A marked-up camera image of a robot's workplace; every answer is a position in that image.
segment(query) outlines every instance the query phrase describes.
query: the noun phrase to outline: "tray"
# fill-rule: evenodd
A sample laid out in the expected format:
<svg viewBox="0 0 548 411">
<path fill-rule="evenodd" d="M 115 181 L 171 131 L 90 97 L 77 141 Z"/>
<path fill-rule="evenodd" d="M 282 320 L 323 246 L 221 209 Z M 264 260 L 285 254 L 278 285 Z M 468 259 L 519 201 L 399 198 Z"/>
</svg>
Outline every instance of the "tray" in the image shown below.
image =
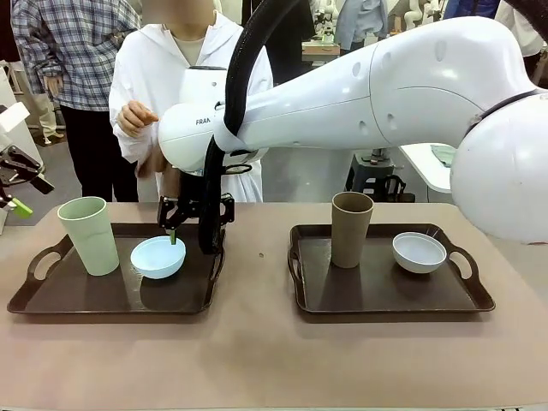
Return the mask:
<svg viewBox="0 0 548 411">
<path fill-rule="evenodd" d="M 470 264 L 472 276 L 463 278 L 449 258 L 429 275 L 404 270 L 392 254 L 392 240 L 404 232 L 431 235 L 449 256 L 461 254 Z M 470 314 L 495 308 L 481 284 L 475 260 L 432 224 L 372 224 L 361 263 L 350 270 L 331 264 L 330 225 L 297 226 L 291 230 L 289 270 L 297 305 L 309 314 Z"/>
<path fill-rule="evenodd" d="M 130 255 L 142 241 L 165 235 L 165 230 L 148 223 L 114 223 L 112 229 L 120 255 L 116 271 L 104 277 L 88 275 L 72 241 L 65 236 L 34 258 L 27 280 L 8 310 L 22 314 L 197 314 L 211 305 L 224 250 L 204 255 L 198 244 L 198 225 L 183 224 L 177 231 L 187 246 L 187 257 L 181 270 L 164 280 L 141 276 L 131 265 Z M 37 279 L 39 263 L 52 253 L 61 259 L 49 268 L 45 279 Z"/>
</svg>

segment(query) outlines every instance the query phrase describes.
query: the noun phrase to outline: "black pants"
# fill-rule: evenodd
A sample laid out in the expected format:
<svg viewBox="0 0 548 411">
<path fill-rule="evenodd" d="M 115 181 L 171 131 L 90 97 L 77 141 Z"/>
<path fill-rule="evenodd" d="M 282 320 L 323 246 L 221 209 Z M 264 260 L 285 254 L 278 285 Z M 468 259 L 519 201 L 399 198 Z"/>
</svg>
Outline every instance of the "black pants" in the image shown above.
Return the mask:
<svg viewBox="0 0 548 411">
<path fill-rule="evenodd" d="M 61 106 L 67 125 L 67 142 L 82 196 L 119 202 L 137 202 L 135 165 L 122 157 L 112 133 L 108 111 L 75 110 Z"/>
<path fill-rule="evenodd" d="M 357 41 L 355 43 L 352 43 L 352 45 L 350 46 L 350 50 L 341 49 L 341 57 L 346 56 L 347 54 L 349 54 L 353 51 L 363 49 L 365 46 L 366 46 L 366 41 L 365 40 Z"/>
</svg>

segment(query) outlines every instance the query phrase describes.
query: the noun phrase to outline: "bowl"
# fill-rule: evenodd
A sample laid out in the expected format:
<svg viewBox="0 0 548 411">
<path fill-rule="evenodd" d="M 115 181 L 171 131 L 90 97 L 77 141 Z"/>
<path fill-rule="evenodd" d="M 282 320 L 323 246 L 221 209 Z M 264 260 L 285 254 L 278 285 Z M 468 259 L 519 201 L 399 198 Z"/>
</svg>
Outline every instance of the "bowl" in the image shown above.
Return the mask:
<svg viewBox="0 0 548 411">
<path fill-rule="evenodd" d="M 444 246 L 429 235 L 403 233 L 392 242 L 397 264 L 414 274 L 430 274 L 447 259 Z"/>
<path fill-rule="evenodd" d="M 185 243 L 171 245 L 168 235 L 143 241 L 131 253 L 131 264 L 143 277 L 159 280 L 178 272 L 187 256 Z"/>
</svg>

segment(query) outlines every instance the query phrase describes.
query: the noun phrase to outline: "light blue bowl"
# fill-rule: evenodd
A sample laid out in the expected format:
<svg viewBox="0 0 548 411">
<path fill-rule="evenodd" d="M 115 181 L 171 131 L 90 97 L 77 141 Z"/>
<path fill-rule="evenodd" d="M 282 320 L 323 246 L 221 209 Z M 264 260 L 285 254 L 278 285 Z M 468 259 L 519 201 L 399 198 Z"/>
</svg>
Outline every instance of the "light blue bowl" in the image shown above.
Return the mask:
<svg viewBox="0 0 548 411">
<path fill-rule="evenodd" d="M 131 264 L 143 277 L 160 280 L 178 272 L 186 256 L 185 243 L 177 239 L 172 246 L 166 235 L 143 241 L 131 253 Z"/>
</svg>

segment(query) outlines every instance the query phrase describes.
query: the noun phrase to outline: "person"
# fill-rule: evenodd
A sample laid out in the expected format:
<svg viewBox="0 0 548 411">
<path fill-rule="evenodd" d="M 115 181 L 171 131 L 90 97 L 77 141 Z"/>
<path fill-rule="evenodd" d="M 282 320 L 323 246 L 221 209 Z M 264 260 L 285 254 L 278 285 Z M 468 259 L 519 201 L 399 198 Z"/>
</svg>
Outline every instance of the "person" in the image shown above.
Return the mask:
<svg viewBox="0 0 548 411">
<path fill-rule="evenodd" d="M 154 14 L 157 21 L 167 22 L 149 24 L 130 34 L 116 57 L 110 119 L 123 156 L 139 163 L 139 176 L 147 177 L 152 170 L 163 173 L 157 175 L 158 191 L 176 197 L 179 185 L 173 173 L 179 172 L 167 165 L 159 150 L 158 120 L 173 105 L 202 98 L 201 91 L 196 95 L 185 92 L 185 78 L 192 74 L 188 69 L 227 69 L 243 29 L 216 11 L 212 0 L 164 0 L 155 5 Z M 268 90 L 272 83 L 271 66 L 263 49 L 248 93 Z M 223 86 L 214 97 L 212 104 L 223 100 Z M 238 202 L 262 201 L 260 162 L 253 163 L 253 169 L 244 175 L 224 176 L 222 189 Z"/>
<path fill-rule="evenodd" d="M 335 31 L 341 56 L 365 47 L 368 33 L 374 33 L 379 40 L 388 37 L 386 0 L 346 0 Z"/>
<path fill-rule="evenodd" d="M 478 15 L 494 19 L 500 0 L 449 0 L 444 13 L 444 20 Z"/>
<path fill-rule="evenodd" d="M 83 196 L 139 200 L 134 164 L 122 158 L 109 92 L 122 41 L 140 19 L 126 0 L 12 0 L 15 42 L 31 88 L 61 106 Z"/>
<path fill-rule="evenodd" d="M 504 0 L 498 7 L 495 20 L 503 23 L 514 34 L 521 48 L 527 74 L 530 78 L 533 78 L 541 58 L 544 40 L 535 31 L 531 23 Z"/>
<path fill-rule="evenodd" d="M 30 93 L 28 78 L 25 75 L 23 62 L 19 57 L 17 44 L 11 29 L 11 4 L 9 1 L 0 1 L 0 61 L 5 61 L 9 68 L 15 73 L 15 78 L 21 90 L 25 94 Z M 38 113 L 42 134 L 46 144 L 52 139 L 60 140 L 64 135 L 57 132 L 57 119 L 55 110 L 47 94 L 32 96 L 35 110 Z"/>
<path fill-rule="evenodd" d="M 241 24 L 246 25 L 262 0 L 242 0 Z M 266 50 L 270 59 L 274 81 L 283 84 L 305 73 L 302 63 L 302 42 L 316 35 L 316 27 L 308 0 L 300 0 L 280 21 L 270 38 Z"/>
</svg>

